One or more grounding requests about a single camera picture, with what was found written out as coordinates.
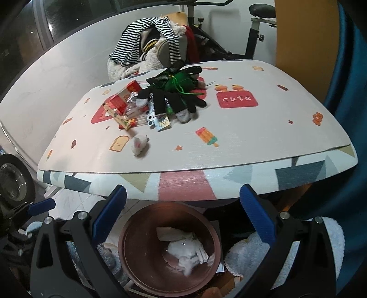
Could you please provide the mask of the black knit glove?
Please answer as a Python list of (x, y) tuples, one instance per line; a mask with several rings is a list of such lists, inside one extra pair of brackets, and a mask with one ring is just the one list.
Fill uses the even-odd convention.
[[(137, 93), (136, 102), (138, 104), (153, 103), (154, 113), (157, 116), (167, 114), (171, 110), (181, 123), (187, 123), (192, 115), (197, 113), (197, 108), (205, 108), (207, 103), (201, 99), (202, 90), (206, 89), (206, 84), (198, 79), (202, 72), (200, 66), (190, 66), (184, 68), (185, 63), (182, 60), (176, 61), (173, 65), (159, 73), (155, 77), (147, 79), (148, 87)], [(168, 81), (169, 75), (174, 75), (179, 71), (184, 71), (197, 75), (198, 89), (188, 94), (172, 93), (163, 90), (164, 84)]]

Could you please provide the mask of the green frog toy package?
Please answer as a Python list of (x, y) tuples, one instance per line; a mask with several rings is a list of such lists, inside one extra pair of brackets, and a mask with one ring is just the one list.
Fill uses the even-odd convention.
[(197, 75), (179, 71), (170, 74), (168, 81), (164, 84), (163, 90), (172, 93), (188, 94), (198, 89)]

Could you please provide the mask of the brown round trash bin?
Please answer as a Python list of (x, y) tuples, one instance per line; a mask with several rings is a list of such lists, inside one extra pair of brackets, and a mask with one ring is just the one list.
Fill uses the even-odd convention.
[(221, 262), (212, 224), (195, 209), (160, 202), (137, 211), (118, 243), (122, 268), (141, 289), (159, 297), (182, 297), (206, 286)]

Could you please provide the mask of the light blue fleece sleeve left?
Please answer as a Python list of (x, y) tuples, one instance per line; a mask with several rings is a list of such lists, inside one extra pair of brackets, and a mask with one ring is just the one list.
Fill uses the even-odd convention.
[(30, 238), (32, 236), (32, 234), (39, 231), (41, 227), (42, 227), (42, 222), (41, 221), (35, 221), (35, 222), (31, 222), (25, 230), (18, 229), (17, 232), (20, 235), (24, 235), (24, 236), (27, 236), (28, 238)]

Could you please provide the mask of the front-load washing machine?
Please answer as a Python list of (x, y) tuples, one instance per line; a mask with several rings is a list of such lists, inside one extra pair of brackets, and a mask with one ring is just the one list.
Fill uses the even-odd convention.
[(33, 167), (1, 123), (1, 202), (6, 207), (18, 207), (35, 201), (36, 186), (32, 171)]

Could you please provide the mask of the small white crumpled tissue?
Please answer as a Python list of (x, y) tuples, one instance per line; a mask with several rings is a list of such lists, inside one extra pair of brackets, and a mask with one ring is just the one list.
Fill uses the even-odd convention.
[(148, 149), (149, 138), (147, 135), (136, 135), (133, 138), (132, 153), (134, 156), (142, 156)]

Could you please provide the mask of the white crumpled tissue in bin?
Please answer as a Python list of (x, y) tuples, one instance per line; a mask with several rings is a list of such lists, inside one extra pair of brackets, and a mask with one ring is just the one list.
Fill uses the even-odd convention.
[(161, 242), (168, 242), (164, 253), (164, 257), (168, 258), (166, 263), (184, 276), (191, 275), (197, 265), (213, 265), (215, 255), (209, 256), (194, 233), (172, 227), (157, 227), (156, 232)]

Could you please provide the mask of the patterned foam play mat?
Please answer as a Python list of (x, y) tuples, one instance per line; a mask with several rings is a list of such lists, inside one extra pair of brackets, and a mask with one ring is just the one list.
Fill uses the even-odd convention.
[[(130, 199), (209, 201), (295, 188), (358, 162), (342, 126), (298, 81), (263, 61), (202, 64), (206, 108), (189, 122), (121, 130), (102, 104), (128, 80), (88, 91), (61, 123), (38, 164), (40, 181), (99, 196), (117, 185)], [(148, 149), (132, 153), (133, 138)]]

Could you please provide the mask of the striped black white shirt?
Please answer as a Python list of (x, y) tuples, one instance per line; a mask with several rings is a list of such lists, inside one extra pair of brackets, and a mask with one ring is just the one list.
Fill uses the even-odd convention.
[(123, 67), (133, 66), (146, 59), (153, 48), (166, 45), (164, 58), (171, 65), (181, 59), (179, 37), (186, 27), (168, 17), (146, 17), (129, 24), (121, 34), (109, 59)]

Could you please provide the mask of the dark window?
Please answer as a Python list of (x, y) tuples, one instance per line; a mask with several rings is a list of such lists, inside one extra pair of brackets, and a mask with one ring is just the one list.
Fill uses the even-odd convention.
[(173, 1), (1, 1), (1, 58), (20, 49), (18, 41), (40, 42), (36, 33), (36, 12), (45, 21), (52, 40), (100, 19), (138, 8), (163, 6)]

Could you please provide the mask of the white fleece garment pile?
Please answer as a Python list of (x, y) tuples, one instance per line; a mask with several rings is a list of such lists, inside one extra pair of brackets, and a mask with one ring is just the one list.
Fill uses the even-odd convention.
[(107, 72), (110, 81), (170, 66), (168, 40), (159, 33), (154, 33), (154, 30), (155, 28), (147, 29), (141, 34), (141, 43), (139, 45), (141, 54), (138, 63), (132, 66), (122, 66), (110, 58), (108, 59)]

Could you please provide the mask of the black exercise bike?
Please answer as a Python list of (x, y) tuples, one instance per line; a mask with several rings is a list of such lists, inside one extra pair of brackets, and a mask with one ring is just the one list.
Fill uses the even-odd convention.
[(172, 1), (187, 13), (200, 59), (275, 64), (274, 1)]

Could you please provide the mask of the orange wooden door panel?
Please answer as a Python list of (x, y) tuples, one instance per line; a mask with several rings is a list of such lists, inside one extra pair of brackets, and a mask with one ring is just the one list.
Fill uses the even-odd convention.
[(275, 13), (276, 67), (324, 102), (338, 54), (337, 1), (276, 0)]

